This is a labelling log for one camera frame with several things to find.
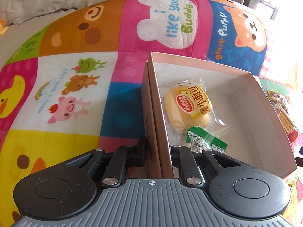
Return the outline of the round bun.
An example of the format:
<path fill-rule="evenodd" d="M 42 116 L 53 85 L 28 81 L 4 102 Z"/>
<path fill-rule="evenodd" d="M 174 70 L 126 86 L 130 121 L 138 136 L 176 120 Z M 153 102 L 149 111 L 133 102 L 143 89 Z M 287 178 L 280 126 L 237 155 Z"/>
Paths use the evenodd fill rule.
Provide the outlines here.
<path fill-rule="evenodd" d="M 162 81 L 158 87 L 165 118 L 175 133 L 184 135 L 191 127 L 201 127 L 220 137 L 233 130 L 217 115 L 203 78 Z"/>

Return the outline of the colourful cartoon play mat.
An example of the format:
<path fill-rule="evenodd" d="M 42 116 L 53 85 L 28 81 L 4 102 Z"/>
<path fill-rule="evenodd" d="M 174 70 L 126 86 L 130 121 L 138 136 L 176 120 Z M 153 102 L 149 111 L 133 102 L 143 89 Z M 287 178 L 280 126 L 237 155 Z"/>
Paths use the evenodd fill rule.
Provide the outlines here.
<path fill-rule="evenodd" d="M 297 88 L 294 42 L 230 0 L 108 0 L 24 42 L 1 69 L 1 226 L 20 218 L 23 177 L 144 133 L 141 81 L 150 52 L 214 61 Z"/>

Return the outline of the biscuit sticks pink pack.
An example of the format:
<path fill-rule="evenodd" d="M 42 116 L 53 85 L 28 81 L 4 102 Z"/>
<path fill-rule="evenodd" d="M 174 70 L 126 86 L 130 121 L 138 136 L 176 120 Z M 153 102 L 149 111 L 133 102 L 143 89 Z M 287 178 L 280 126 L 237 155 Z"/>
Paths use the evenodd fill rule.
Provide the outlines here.
<path fill-rule="evenodd" d="M 289 115 L 282 107 L 277 107 L 276 113 L 284 128 L 285 133 L 287 134 L 290 143 L 294 143 L 299 135 L 299 132 L 295 127 L 295 124 L 293 123 L 293 121 L 291 121 Z"/>

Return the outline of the white candy bag green top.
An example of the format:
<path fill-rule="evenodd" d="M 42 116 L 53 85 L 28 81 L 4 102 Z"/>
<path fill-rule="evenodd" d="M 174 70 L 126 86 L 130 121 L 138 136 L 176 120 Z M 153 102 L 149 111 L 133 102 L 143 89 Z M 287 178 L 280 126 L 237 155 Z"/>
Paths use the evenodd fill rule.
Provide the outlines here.
<path fill-rule="evenodd" d="M 193 153 L 202 153 L 205 149 L 212 149 L 224 154 L 228 144 L 201 127 L 191 127 L 186 132 L 185 146 Z"/>

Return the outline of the orange yellow plush toy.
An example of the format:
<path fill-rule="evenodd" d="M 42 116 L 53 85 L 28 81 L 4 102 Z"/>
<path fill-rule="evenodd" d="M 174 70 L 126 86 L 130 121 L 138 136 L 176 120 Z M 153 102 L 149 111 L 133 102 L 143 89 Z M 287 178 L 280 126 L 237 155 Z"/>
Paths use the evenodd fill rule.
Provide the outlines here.
<path fill-rule="evenodd" d="M 4 19 L 0 19 L 0 35 L 3 35 L 7 32 L 8 27 Z"/>

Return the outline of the pink cardboard gift box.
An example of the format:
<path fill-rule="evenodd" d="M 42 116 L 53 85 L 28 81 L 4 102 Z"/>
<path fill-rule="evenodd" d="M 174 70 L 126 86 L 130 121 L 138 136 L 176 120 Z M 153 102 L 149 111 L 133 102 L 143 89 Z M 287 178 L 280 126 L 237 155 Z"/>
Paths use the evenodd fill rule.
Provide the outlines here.
<path fill-rule="evenodd" d="M 256 77 L 211 61 L 152 52 L 141 86 L 151 177 L 174 176 L 169 147 L 180 136 L 167 121 L 163 102 L 167 91 L 184 80 L 205 85 L 214 109 L 208 128 L 227 144 L 228 156 L 281 178 L 296 170 L 283 125 Z"/>

